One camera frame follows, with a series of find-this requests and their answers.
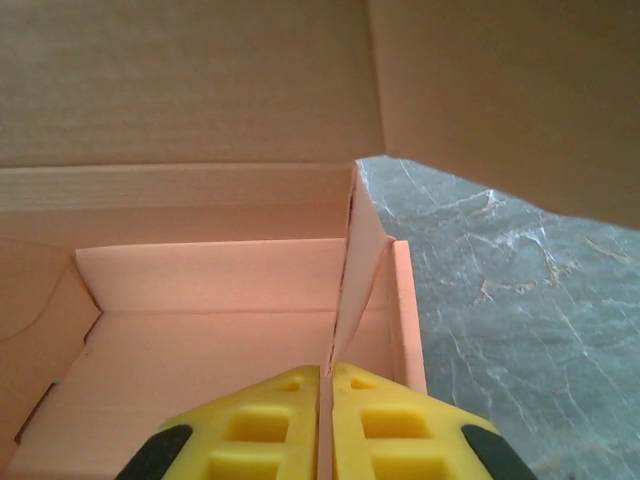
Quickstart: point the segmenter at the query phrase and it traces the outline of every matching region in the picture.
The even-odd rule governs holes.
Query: box wall
[[[640,228],[632,2],[369,5],[388,154]]]
[[[49,386],[62,378],[84,346],[99,311],[82,279],[67,263],[43,311],[0,342],[0,446],[11,443]],[[6,450],[0,458],[7,459]]]
[[[107,312],[333,312],[344,242],[140,245],[76,255],[87,285]],[[381,277],[370,307],[386,305],[387,288]]]
[[[0,170],[0,237],[89,248],[344,236],[353,165]]]
[[[383,150],[364,2],[0,8],[0,165],[330,162]]]

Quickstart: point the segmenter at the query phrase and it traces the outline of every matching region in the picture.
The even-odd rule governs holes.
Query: gray marble countertop
[[[410,161],[361,170],[411,244],[430,394],[491,420],[540,480],[640,478],[640,232]]]

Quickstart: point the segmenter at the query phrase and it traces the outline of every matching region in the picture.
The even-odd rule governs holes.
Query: cardboard box
[[[638,13],[556,3],[5,2],[9,478],[110,478],[332,343],[424,389],[407,246],[353,159],[640,226]]]

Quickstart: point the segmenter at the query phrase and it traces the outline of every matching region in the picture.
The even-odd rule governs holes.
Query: cardboard edge
[[[331,345],[320,388],[317,478],[330,480],[333,472],[332,373],[336,361],[353,339],[373,292],[384,253],[392,243],[380,223],[368,190],[354,166],[346,254],[340,280]]]
[[[392,291],[391,349],[394,376],[399,383],[427,393],[420,319],[415,295],[409,242],[395,241],[391,254]]]

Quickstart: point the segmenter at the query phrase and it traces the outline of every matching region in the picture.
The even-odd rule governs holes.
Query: box flap
[[[318,479],[330,479],[333,472],[333,367],[344,355],[358,329],[373,291],[376,273],[392,240],[382,228],[367,189],[360,176],[357,176],[351,197],[346,255],[336,319],[327,362],[320,380]]]
[[[0,239],[0,342],[27,328],[45,309],[71,251]]]
[[[388,153],[640,227],[639,21],[632,2],[4,2],[0,166]]]
[[[106,245],[343,237],[353,165],[0,169],[0,237]]]
[[[3,2],[0,165],[382,150],[364,2]]]
[[[640,227],[634,2],[369,3],[390,155]]]

